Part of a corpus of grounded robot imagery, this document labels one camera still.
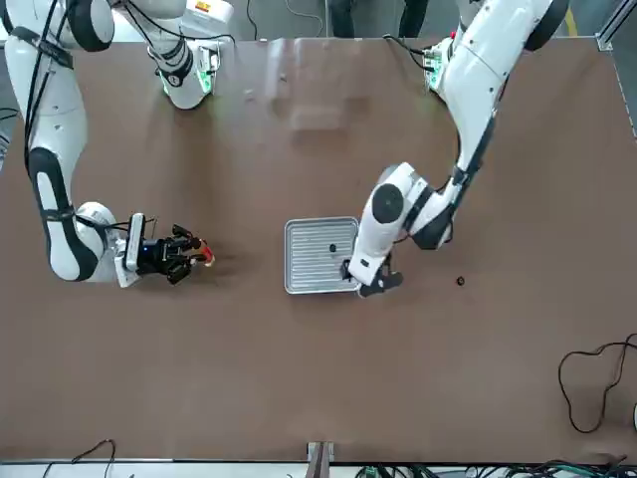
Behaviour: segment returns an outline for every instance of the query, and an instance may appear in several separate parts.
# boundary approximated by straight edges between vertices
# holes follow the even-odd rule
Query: table surface
[[[178,222],[218,262],[174,288],[58,280],[16,140],[0,176],[1,457],[110,437],[122,457],[299,460],[328,440],[341,461],[637,462],[635,358],[591,435],[556,379],[566,352],[635,332],[636,146],[594,40],[523,57],[453,243],[397,247],[404,285],[368,300],[287,295],[284,225],[357,216],[392,163],[446,177],[453,123],[402,50],[241,43],[193,112],[141,45],[78,55],[77,72],[90,141],[75,203],[144,211],[160,235]],[[613,360],[564,370],[582,426]]]

